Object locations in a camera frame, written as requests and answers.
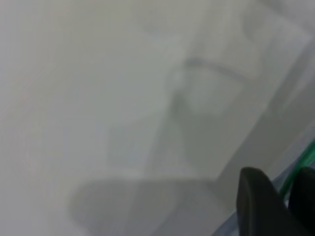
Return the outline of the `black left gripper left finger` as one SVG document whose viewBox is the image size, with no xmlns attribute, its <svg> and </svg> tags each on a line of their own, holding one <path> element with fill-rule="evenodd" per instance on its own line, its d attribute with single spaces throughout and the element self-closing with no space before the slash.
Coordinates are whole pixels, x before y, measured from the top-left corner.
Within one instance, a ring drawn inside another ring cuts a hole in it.
<svg viewBox="0 0 315 236">
<path fill-rule="evenodd" d="M 241 236 L 298 236 L 291 217 L 266 174 L 243 168 L 239 176 L 236 211 Z"/>
</svg>

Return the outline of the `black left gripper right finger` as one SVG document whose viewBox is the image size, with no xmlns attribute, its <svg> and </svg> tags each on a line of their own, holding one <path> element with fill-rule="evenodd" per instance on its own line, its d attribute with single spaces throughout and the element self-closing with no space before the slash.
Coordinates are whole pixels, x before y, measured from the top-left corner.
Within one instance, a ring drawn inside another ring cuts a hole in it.
<svg viewBox="0 0 315 236">
<path fill-rule="evenodd" d="M 315 235 L 315 170 L 302 168 L 296 175 L 289 198 L 289 211 L 299 223 Z"/>
</svg>

